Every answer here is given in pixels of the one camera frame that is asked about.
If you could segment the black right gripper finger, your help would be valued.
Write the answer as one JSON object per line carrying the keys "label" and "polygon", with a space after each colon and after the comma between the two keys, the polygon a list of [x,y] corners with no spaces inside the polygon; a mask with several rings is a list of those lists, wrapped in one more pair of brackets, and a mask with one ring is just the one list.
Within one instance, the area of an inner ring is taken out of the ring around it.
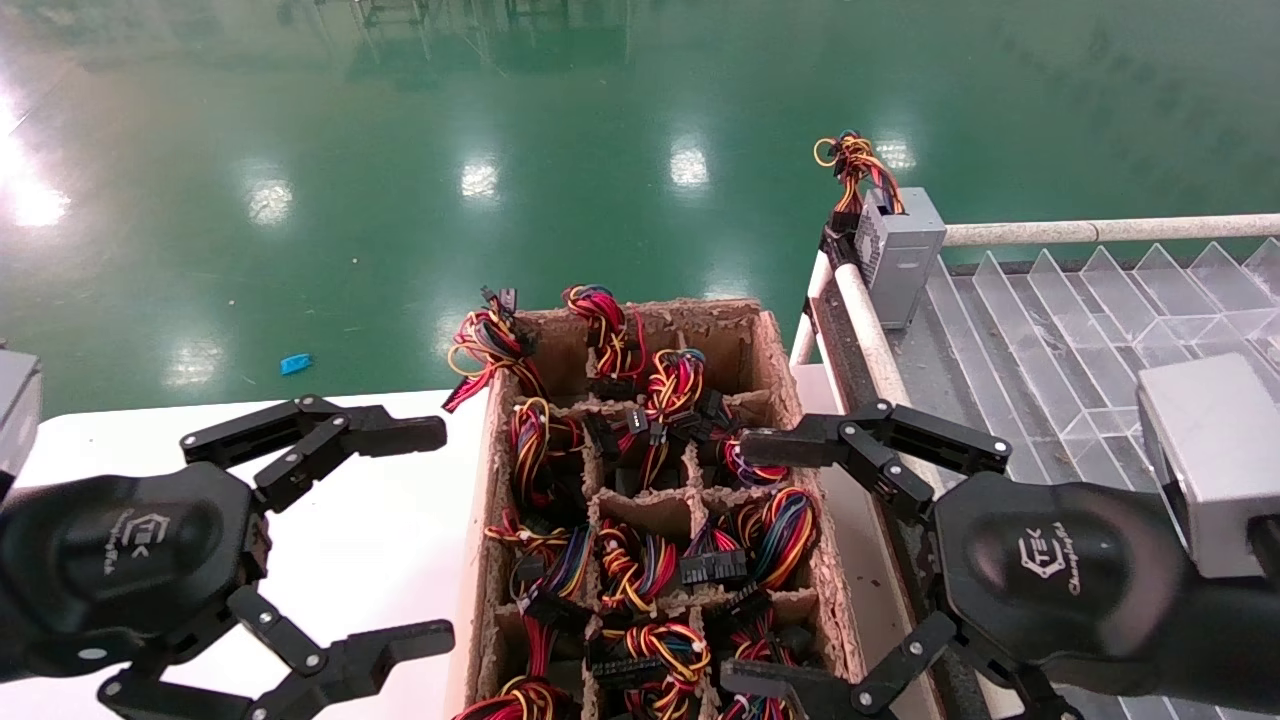
{"label": "black right gripper finger", "polygon": [[846,415],[805,414],[791,429],[748,429],[740,448],[754,465],[840,468],[914,527],[933,527],[951,502],[906,457],[957,473],[974,489],[1012,483],[1007,441],[882,398]]}
{"label": "black right gripper finger", "polygon": [[721,666],[721,685],[736,694],[782,700],[804,719],[893,719],[896,700],[910,684],[938,661],[952,644],[978,655],[978,669],[1005,679],[1023,703],[1023,719],[1075,719],[1076,710],[1060,696],[1044,674],[1044,665],[1056,653],[1080,650],[1078,624],[1053,620],[1034,621],[1029,637],[1006,634],[998,656],[982,651],[970,629],[947,612],[932,612],[859,683],[820,670],[762,661],[726,660]]}

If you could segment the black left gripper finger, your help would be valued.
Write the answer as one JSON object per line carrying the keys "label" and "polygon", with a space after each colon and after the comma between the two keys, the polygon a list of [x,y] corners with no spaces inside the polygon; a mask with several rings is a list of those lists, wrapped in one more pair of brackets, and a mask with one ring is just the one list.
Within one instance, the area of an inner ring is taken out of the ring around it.
{"label": "black left gripper finger", "polygon": [[392,416],[381,405],[344,407],[316,395],[280,402],[200,430],[180,441],[188,464],[221,470],[265,455],[283,455],[253,475],[257,512],[284,512],[348,459],[425,454],[445,446],[440,416]]}
{"label": "black left gripper finger", "polygon": [[317,646],[253,587],[227,601],[227,612],[289,671],[256,700],[161,679],[168,659],[141,659],[99,689],[99,702],[123,719],[314,719],[325,708],[379,694],[403,662],[449,653],[445,619],[357,633]]}

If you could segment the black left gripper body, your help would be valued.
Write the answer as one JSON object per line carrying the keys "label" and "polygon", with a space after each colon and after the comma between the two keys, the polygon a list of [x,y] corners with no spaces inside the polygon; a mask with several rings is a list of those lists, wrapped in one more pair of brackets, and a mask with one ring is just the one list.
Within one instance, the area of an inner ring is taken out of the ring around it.
{"label": "black left gripper body", "polygon": [[266,573],[255,492],[212,465],[19,488],[3,503],[3,679],[183,664]]}

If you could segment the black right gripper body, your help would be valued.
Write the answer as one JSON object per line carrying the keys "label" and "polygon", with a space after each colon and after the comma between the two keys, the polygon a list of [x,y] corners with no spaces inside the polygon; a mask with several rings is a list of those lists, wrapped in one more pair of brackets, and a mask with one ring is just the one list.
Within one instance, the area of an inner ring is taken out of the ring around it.
{"label": "black right gripper body", "polygon": [[1277,592],[1208,579],[1155,495],[984,471],[934,506],[945,597],[1005,667],[1100,694],[1279,697]]}

